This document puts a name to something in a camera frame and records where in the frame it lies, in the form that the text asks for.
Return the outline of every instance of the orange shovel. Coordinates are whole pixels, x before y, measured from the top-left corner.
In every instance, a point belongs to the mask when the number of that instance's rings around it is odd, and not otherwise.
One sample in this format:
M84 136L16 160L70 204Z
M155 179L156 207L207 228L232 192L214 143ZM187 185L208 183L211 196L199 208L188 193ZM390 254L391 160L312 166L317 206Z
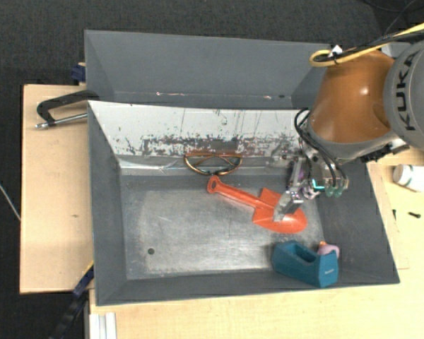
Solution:
M218 176L212 176L207 184L207 191L210 194L215 192L224 195L232 200L253 207L254 214L252 222L271 231L282 234L295 234L304 230L307 226L307 219L303 211L298 208L293 214L285 215L280 221L273 220L275 207L281 195L265 187L259 197L253 196L245 191L224 184Z

